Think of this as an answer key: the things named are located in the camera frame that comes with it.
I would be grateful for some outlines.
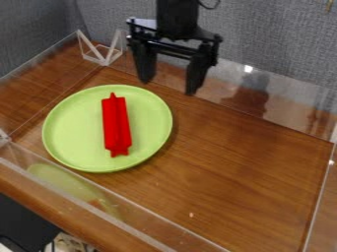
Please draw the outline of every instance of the red object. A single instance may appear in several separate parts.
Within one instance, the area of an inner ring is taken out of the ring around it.
[[[129,155],[131,133],[127,118],[127,102],[125,97],[111,97],[102,100],[105,145],[111,151],[111,157]]]

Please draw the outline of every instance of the green plate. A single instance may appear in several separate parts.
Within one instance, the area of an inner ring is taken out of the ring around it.
[[[111,157],[105,148],[102,99],[126,97],[133,145],[129,156]],[[52,157],[64,165],[90,172],[130,168],[161,149],[173,129],[173,115],[165,101],[145,89],[106,85],[70,96],[51,111],[42,140]]]

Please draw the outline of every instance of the gray backdrop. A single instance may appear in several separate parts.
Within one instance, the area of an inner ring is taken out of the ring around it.
[[[201,26],[224,36],[222,58],[337,89],[337,4],[324,8],[325,0],[222,0],[201,11]],[[155,0],[3,0],[0,75],[83,22],[110,43],[126,18],[154,18],[154,10]]]

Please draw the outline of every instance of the red toy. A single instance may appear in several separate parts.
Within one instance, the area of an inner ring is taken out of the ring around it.
[[[127,118],[127,103],[125,97],[111,97],[102,100],[105,145],[111,151],[111,157],[129,155],[131,133]]]

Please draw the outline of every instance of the wooden table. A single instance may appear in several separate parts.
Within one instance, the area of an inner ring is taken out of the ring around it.
[[[38,68],[0,87],[0,121],[7,121],[4,128],[14,132],[14,142],[52,159],[43,147],[42,126],[44,116],[63,98],[105,84],[129,84],[153,91],[174,115],[167,144],[149,161],[129,170],[78,173],[230,251],[298,251],[332,144],[257,118],[269,100],[264,92],[241,88],[233,98],[214,102],[166,87],[170,78],[175,88],[181,89],[183,83],[183,71],[166,64],[161,65],[165,85],[145,86],[134,75],[98,68],[71,89],[60,91],[55,83],[67,85],[90,67],[87,62],[74,67],[76,52],[75,45],[64,47]],[[62,74],[70,69],[71,75]],[[209,97],[216,92],[210,85],[206,92]],[[237,108],[250,108],[254,116],[226,107],[234,99],[241,104]],[[19,127],[23,118],[38,111],[30,123]],[[155,250],[4,165],[0,192],[102,251]]]

